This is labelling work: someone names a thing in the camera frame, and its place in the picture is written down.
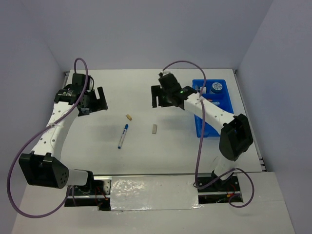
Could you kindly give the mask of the blue white ink jar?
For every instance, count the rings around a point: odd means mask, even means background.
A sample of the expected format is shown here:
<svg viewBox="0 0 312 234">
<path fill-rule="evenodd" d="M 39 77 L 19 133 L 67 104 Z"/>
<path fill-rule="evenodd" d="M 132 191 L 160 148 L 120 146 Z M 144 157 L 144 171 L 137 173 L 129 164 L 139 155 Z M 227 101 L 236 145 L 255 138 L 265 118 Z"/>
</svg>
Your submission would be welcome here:
<svg viewBox="0 0 312 234">
<path fill-rule="evenodd" d="M 199 88 L 199 92 L 200 92 L 201 94 L 206 94 L 206 93 L 207 93 L 207 87 L 206 87 L 206 86 L 201 86 L 201 87 Z"/>
</svg>

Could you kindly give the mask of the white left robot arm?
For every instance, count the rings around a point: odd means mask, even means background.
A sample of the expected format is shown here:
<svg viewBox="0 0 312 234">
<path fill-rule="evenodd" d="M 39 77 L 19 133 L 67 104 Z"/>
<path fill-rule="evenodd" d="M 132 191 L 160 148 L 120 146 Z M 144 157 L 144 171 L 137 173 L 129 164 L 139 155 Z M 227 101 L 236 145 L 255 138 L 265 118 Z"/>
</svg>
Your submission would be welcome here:
<svg viewBox="0 0 312 234">
<path fill-rule="evenodd" d="M 84 194 L 91 194 L 97 185 L 93 173 L 69 169 L 60 160 L 61 151 L 77 117 L 107 109 L 103 88 L 95 89 L 94 79 L 90 75 L 74 73 L 72 83 L 55 95 L 48 130 L 40 136 L 30 153 L 23 153 L 19 158 L 27 183 L 58 189 L 76 186 Z"/>
</svg>

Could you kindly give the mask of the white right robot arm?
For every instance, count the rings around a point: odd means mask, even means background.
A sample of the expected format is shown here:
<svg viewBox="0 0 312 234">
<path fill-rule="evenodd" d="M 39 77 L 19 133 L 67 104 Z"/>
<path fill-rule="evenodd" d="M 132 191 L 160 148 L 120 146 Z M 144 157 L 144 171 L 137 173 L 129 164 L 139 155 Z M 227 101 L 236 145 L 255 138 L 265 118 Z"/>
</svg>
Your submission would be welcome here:
<svg viewBox="0 0 312 234">
<path fill-rule="evenodd" d="M 253 137 L 247 117 L 234 115 L 205 98 L 190 86 L 184 88 L 170 72 L 159 73 L 159 85 L 151 87 L 152 107 L 175 106 L 200 117 L 220 135 L 221 157 L 212 171 L 212 186 L 223 191 L 229 185 L 229 178 L 235 171 L 235 162 L 253 144 Z"/>
</svg>

